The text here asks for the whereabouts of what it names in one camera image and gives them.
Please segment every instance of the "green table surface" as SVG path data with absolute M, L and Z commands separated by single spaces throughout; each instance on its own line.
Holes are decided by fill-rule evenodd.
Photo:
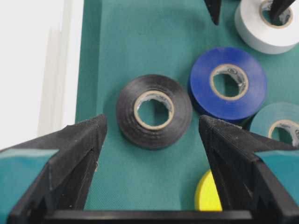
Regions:
M 76 121 L 103 113 L 108 133 L 85 209 L 193 210 L 194 193 L 209 169 L 194 111 L 174 145 L 148 151 L 121 134 L 115 105 L 122 88 L 144 74 L 162 74 L 187 90 L 193 64 L 215 47 L 249 52 L 268 78 L 265 105 L 298 104 L 299 47 L 281 55 L 259 53 L 243 42 L 234 23 L 238 0 L 222 2 L 215 26 L 203 0 L 86 0 Z

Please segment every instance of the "white wall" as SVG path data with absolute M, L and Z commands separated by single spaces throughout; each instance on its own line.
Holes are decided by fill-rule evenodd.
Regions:
M 83 0 L 0 2 L 0 149 L 75 121 Z

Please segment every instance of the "white electrical tape roll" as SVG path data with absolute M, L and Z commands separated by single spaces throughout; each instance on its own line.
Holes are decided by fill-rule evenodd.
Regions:
M 266 54 L 280 54 L 299 42 L 299 0 L 279 16 L 282 26 L 272 25 L 263 16 L 263 11 L 269 11 L 272 2 L 242 0 L 235 12 L 235 26 L 252 48 Z

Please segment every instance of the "yellow electrical tape roll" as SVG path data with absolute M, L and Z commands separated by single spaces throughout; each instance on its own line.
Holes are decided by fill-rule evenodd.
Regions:
M 201 178 L 195 192 L 195 209 L 200 211 L 222 211 L 220 198 L 211 170 Z

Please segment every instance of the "tape roll hole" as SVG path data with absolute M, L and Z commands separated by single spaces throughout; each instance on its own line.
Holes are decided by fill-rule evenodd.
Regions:
M 138 97 L 134 105 L 137 122 L 148 130 L 160 130 L 172 120 L 174 106 L 163 92 L 148 91 Z
M 237 100 L 248 90 L 248 78 L 238 66 L 223 64 L 211 74 L 211 87 L 217 96 L 227 100 Z
M 273 0 L 265 0 L 260 6 L 260 15 L 262 20 L 269 26 L 274 28 L 285 28 L 292 22 L 293 14 L 290 8 L 287 8 L 273 23 L 270 21 L 269 12 L 271 10 Z
M 268 137 L 298 147 L 299 125 L 291 120 L 279 120 L 271 126 Z

